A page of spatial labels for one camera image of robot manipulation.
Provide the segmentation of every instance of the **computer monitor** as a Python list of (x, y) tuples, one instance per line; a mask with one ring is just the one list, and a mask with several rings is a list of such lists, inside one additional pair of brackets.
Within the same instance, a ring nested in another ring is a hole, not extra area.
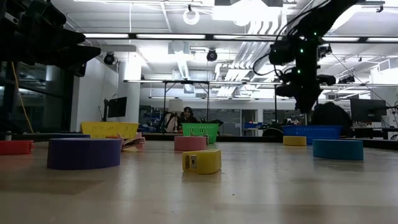
[(351, 118), (356, 122), (381, 122), (387, 115), (385, 100), (350, 99)]
[(118, 118), (126, 115), (127, 97), (109, 100), (108, 117)]

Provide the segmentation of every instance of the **blue basket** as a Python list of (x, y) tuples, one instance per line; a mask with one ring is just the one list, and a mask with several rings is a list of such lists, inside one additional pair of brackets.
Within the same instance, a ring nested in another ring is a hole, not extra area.
[(306, 136), (307, 144), (312, 145), (314, 139), (338, 139), (342, 126), (284, 126), (285, 136)]

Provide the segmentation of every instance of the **yellow basket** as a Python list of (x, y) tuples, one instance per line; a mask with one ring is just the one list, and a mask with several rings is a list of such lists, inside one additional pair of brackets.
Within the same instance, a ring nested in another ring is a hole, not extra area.
[(139, 124), (123, 122), (82, 122), (83, 134), (89, 134), (91, 138), (116, 137), (118, 134), (125, 139), (136, 137)]

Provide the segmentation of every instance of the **blue cylinder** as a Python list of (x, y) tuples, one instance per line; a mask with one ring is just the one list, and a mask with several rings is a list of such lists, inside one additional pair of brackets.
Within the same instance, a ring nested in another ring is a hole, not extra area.
[(324, 159), (363, 160), (363, 142), (314, 139), (313, 156)]
[(47, 168), (99, 169), (120, 165), (121, 139), (50, 139)]

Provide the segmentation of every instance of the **camera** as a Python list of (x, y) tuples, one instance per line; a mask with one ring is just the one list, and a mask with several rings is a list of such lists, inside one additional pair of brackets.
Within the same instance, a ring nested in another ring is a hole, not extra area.
[(209, 52), (207, 53), (207, 61), (214, 62), (215, 60), (217, 60), (216, 50), (210, 49)]
[(107, 52), (104, 57), (104, 63), (107, 65), (114, 65), (118, 62), (117, 58), (114, 57), (114, 52)]

